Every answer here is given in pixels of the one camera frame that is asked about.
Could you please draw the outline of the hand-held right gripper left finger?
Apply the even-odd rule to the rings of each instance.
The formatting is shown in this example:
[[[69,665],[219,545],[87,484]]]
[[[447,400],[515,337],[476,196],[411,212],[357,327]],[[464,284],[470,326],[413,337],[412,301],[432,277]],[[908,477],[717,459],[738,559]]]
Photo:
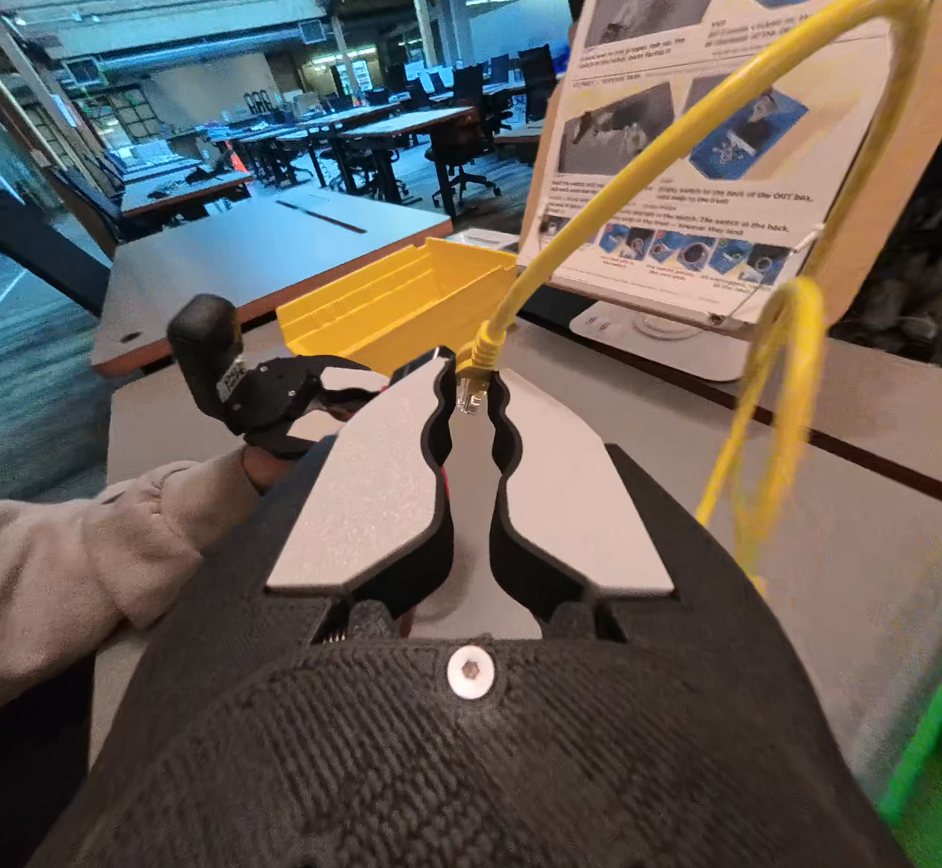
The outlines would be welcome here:
[[[274,593],[355,596],[430,539],[445,513],[432,432],[450,418],[453,361],[421,367],[338,432],[266,580]]]

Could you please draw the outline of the white stand base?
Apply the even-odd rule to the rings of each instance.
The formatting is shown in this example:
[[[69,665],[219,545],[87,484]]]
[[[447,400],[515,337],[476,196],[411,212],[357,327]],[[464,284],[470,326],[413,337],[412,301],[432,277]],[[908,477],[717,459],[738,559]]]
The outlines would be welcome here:
[[[747,342],[604,302],[576,315],[569,330],[590,342],[718,384],[741,378],[750,349]]]

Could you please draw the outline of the person's left forearm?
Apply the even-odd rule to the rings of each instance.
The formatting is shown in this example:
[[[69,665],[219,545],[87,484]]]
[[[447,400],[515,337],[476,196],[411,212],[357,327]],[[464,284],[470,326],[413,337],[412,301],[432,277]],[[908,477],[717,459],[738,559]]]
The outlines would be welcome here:
[[[59,503],[1,502],[1,705],[151,626],[203,553],[258,507],[245,450],[179,461]]]

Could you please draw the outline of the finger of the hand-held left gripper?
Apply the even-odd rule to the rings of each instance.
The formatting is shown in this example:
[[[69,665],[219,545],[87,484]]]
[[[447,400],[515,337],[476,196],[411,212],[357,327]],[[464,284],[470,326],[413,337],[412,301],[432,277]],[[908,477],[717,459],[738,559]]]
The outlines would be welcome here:
[[[319,415],[345,423],[374,399],[375,397],[315,397],[305,411],[305,418]]]
[[[321,391],[335,398],[353,393],[368,394],[372,397],[386,390],[389,382],[387,376],[367,368],[328,366],[319,376]]]

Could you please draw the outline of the yellow plastic bin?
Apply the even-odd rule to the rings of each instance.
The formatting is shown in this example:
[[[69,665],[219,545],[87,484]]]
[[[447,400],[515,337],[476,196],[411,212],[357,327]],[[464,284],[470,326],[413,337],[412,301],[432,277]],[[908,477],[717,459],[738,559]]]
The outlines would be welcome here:
[[[391,376],[436,346],[473,342],[516,278],[516,257],[427,238],[276,310],[296,356],[346,358]]]

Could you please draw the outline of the person's left hand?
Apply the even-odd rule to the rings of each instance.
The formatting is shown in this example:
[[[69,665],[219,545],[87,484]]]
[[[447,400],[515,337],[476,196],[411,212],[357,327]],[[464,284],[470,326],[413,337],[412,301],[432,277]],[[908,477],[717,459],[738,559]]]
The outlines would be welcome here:
[[[324,472],[338,436],[311,443],[296,459],[281,459],[268,450],[243,446],[233,455],[234,472],[242,486],[240,493],[259,500],[284,482],[292,484],[300,480],[302,485],[314,485]]]

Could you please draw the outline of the grey table with wooden edge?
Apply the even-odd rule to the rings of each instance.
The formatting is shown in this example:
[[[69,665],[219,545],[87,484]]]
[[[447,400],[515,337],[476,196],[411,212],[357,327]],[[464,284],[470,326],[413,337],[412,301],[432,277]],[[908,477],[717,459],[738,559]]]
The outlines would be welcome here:
[[[299,187],[136,240],[112,262],[90,365],[118,378],[170,356],[168,323],[197,294],[246,323],[453,229],[441,211]]]

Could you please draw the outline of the black office chair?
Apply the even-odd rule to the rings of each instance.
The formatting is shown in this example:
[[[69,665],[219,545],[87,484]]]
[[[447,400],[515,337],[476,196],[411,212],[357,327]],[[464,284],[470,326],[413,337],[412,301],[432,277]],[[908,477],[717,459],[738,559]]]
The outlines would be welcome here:
[[[5,190],[1,191],[1,252],[91,316],[101,319],[110,268]]]

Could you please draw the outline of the green plastic bin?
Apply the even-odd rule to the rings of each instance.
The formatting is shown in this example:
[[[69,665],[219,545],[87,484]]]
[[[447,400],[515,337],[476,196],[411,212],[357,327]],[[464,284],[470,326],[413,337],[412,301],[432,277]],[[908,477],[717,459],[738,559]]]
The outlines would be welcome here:
[[[931,697],[912,739],[904,748],[878,809],[890,827],[907,814],[925,811],[940,820],[941,686]]]

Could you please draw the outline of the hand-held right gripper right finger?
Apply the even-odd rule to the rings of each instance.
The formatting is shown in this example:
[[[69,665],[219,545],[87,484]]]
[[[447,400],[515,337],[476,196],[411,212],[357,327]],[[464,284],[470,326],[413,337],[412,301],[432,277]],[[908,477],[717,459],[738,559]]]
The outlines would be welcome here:
[[[490,529],[498,585],[542,622],[676,588],[603,439],[568,406],[511,371],[489,386],[499,472]]]

